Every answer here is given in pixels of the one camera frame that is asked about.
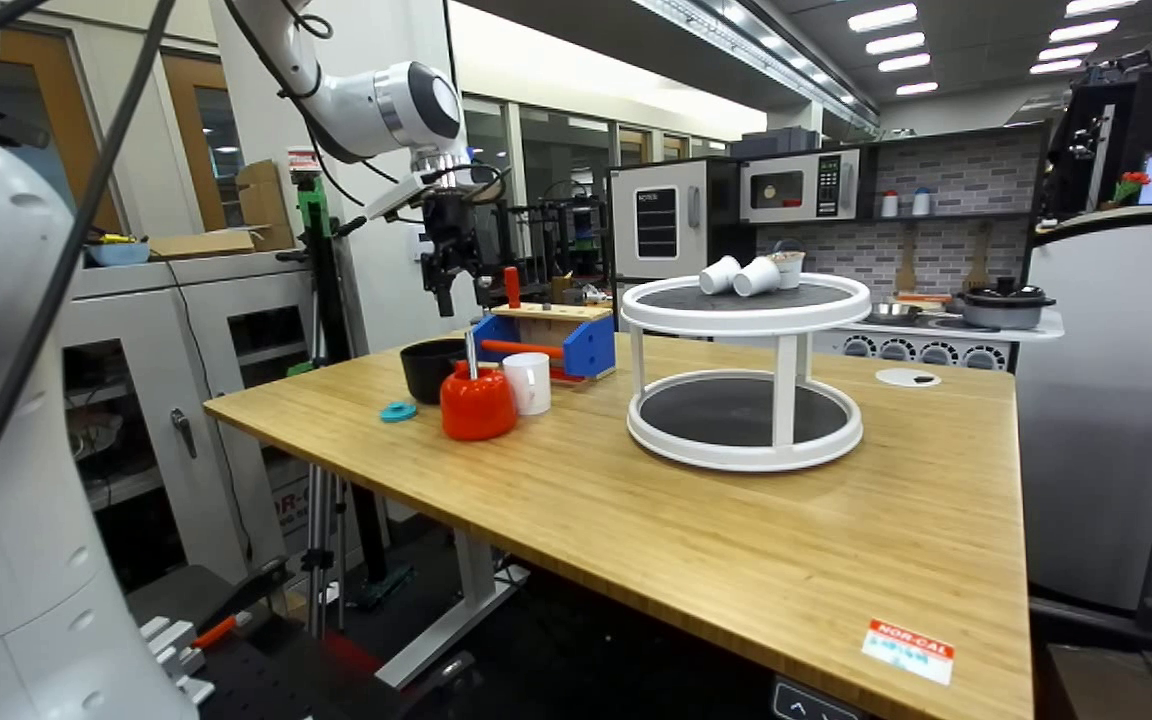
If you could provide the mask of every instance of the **sticker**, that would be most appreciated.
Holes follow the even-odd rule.
[[[951,682],[951,647],[901,624],[866,621],[859,652],[931,684]]]

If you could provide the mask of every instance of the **ceiling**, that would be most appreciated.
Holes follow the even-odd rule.
[[[763,112],[803,105],[786,90],[717,52],[693,33],[664,24],[661,16],[637,8],[631,0],[464,0],[464,4],[596,49],[605,58],[641,64],[680,85],[729,97],[734,105],[752,105]],[[909,80],[937,80],[938,97],[996,85],[1032,85],[1027,68],[1037,64],[1037,52],[1048,44],[1048,33],[1063,24],[1063,0],[914,0],[920,8],[914,28],[928,38],[931,68],[879,77],[874,61],[864,52],[864,40],[887,33],[854,38],[847,33],[847,16],[887,8],[896,0],[741,0],[741,4],[759,19],[768,19],[770,28],[800,33],[806,44],[815,44],[815,61],[839,68],[852,80],[852,90],[879,107],[893,105],[896,85]],[[1152,49],[1152,0],[1104,16],[1114,16],[1121,28],[1106,40],[1100,40],[1091,61]]]

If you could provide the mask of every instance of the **white machine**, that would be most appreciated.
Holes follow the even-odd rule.
[[[412,147],[433,167],[459,138],[455,90],[418,64],[328,77],[305,0],[227,0],[260,61],[338,159]],[[367,215],[418,196],[396,184]],[[70,232],[62,202],[0,147],[0,384]],[[46,343],[0,431],[0,717],[197,717],[148,655],[67,457],[58,353]]]

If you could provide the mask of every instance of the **floor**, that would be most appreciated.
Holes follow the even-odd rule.
[[[377,660],[408,645],[455,601],[450,536],[408,532],[390,552],[408,579],[377,613],[346,613],[346,637]],[[763,720],[770,675],[703,641],[664,628],[631,608],[558,578],[533,579],[497,608],[464,647],[483,720]]]

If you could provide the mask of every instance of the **refrigerator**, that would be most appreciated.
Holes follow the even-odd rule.
[[[1032,590],[1135,617],[1152,561],[1152,210],[1039,232],[1063,339],[1014,365]]]

